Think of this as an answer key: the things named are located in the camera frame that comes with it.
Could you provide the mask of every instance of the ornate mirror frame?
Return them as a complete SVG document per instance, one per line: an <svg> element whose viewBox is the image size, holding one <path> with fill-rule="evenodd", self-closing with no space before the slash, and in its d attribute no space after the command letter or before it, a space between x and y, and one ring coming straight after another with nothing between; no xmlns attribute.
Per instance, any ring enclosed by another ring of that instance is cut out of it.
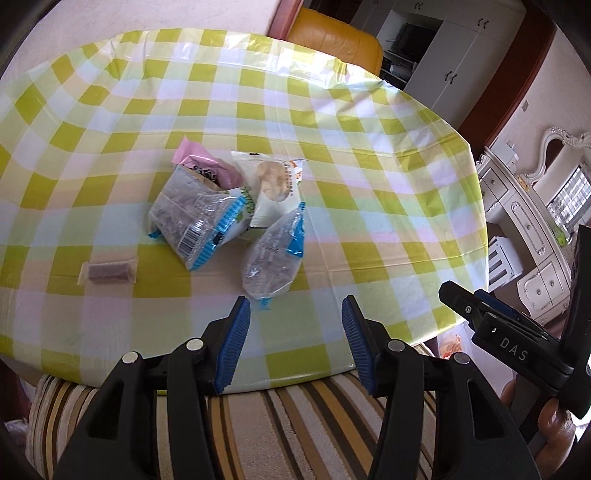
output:
<svg viewBox="0 0 591 480"><path fill-rule="evenodd" d="M591 132L582 133L579 137L569 134L566 130L560 127L551 127L544 133L542 144L540 146L540 157L536 169L531 172L526 172L521 175L521 178L529 186L532 186L536 181L542 178L546 171L546 151L548 144L552 140L560 140L564 145L572 148L591 148Z"/></svg>

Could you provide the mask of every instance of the window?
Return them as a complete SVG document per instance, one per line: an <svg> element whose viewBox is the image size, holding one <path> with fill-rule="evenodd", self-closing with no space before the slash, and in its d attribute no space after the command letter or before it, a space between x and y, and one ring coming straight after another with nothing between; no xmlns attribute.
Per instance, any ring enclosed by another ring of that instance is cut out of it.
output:
<svg viewBox="0 0 591 480"><path fill-rule="evenodd" d="M556 197L548 205L548 210L556 224L573 234L579 220L591 206L591 183L583 167L578 166Z"/></svg>

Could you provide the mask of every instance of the checkered tablecloth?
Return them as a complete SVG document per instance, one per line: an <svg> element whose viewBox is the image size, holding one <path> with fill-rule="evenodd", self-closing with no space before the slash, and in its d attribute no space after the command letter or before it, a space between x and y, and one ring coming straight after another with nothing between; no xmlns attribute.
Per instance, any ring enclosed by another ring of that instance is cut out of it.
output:
<svg viewBox="0 0 591 480"><path fill-rule="evenodd" d="M119 35L0 92L0 353L99 385L120 356L172 351L243 293L233 241L188 272L145 214L183 136L220 158L306 158L306 253L252 323L231 391L352 367L340 302L417 343L454 325L437 298L488 282L486 223L466 142L360 67L225 31ZM78 286L83 262L139 258L135 284Z"/></svg>

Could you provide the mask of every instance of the shelf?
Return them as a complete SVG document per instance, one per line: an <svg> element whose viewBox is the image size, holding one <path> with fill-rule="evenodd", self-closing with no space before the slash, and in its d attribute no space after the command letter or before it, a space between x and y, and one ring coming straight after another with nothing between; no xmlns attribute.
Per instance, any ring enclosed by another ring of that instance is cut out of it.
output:
<svg viewBox="0 0 591 480"><path fill-rule="evenodd" d="M395 79L397 79L397 80L400 80L400 81L401 81L401 82L403 82L403 84L405 84L405 85L408 83L408 80L404 80L404 79L402 79L402 78L400 78L400 77L398 77L398 76L394 75L393 73L390 73L390 72L389 72L388 70L386 70L386 69L381 69L381 71L382 71L382 72L384 72L384 73L387 73L388 75L390 75L391 77L394 77L394 78L395 78Z"/></svg>
<svg viewBox="0 0 591 480"><path fill-rule="evenodd" d="M394 53L393 51L384 50L384 54L388 54L388 55L391 55L391 56L393 56L393 57L396 57L396 58L398 58L398 59L400 59L400 60L404 60L404 61L407 61L407 62L409 62L409 63L412 63L412 64L414 64L414 62L413 62L412 60L406 59L406 58L404 58L403 56L400 56L400 55L398 55L397 53Z"/></svg>

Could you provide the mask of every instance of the television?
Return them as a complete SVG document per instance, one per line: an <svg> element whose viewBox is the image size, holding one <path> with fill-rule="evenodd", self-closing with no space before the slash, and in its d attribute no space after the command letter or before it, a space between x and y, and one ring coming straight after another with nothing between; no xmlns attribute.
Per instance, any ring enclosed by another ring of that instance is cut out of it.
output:
<svg viewBox="0 0 591 480"><path fill-rule="evenodd" d="M407 23L402 27L391 51L405 59L419 63L436 33L428 28Z"/></svg>

